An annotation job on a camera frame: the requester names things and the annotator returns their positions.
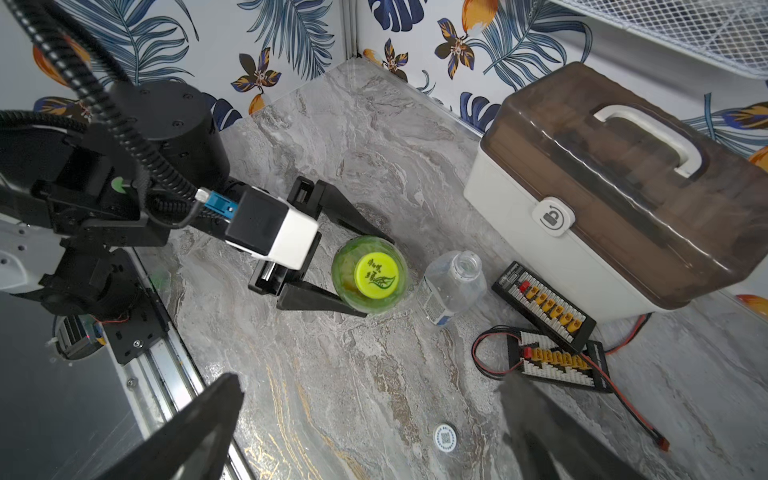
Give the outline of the yellow-green bottle cap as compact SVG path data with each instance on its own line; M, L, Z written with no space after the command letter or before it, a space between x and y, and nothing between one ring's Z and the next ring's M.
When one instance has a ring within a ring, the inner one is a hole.
M358 291L373 300L390 297L400 280L400 269L395 259L384 252L363 256L354 268L354 283Z

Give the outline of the green plastic bottle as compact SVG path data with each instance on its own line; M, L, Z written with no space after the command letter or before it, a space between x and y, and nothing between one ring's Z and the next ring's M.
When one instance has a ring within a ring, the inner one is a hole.
M393 309L409 289L409 270L401 252L389 241L360 236L335 254L331 277L336 294L364 314Z

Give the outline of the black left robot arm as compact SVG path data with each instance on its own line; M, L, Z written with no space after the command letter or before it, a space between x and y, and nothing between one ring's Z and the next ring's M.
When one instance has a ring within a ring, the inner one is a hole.
M318 219L382 239L334 186L298 178L279 198L233 178L220 132L239 114L181 67L189 11L152 1L10 1L40 70L72 98L1 114L1 288L59 316L129 321L144 299L118 263L196 229L261 262L255 289L293 310L345 312L304 281Z

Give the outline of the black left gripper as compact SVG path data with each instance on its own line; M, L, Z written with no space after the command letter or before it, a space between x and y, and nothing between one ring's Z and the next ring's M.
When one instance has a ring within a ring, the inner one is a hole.
M390 236L365 218L337 187L327 182L318 180L315 183L299 176L287 201L315 220L323 214L332 223L358 235L393 242ZM278 310L324 311L366 317L367 313L354 309L338 295L303 281L321 238L322 234L317 232L300 269L292 270L271 261L258 260L248 288L259 295L278 296Z

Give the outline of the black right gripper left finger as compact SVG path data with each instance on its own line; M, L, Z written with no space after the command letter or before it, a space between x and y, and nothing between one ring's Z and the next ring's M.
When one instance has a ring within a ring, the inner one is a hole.
M101 479L219 479L244 399L225 373Z

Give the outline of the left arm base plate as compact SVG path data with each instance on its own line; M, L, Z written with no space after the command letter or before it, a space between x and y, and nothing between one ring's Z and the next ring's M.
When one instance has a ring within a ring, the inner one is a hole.
M109 346L124 366L167 336L159 297L123 249L70 246L55 271L25 297L56 316L56 349L67 360Z

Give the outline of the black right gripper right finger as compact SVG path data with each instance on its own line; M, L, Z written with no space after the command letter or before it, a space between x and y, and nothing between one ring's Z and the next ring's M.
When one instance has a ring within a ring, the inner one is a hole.
M510 446L524 479L640 479L642 475L531 381L509 374L498 388Z

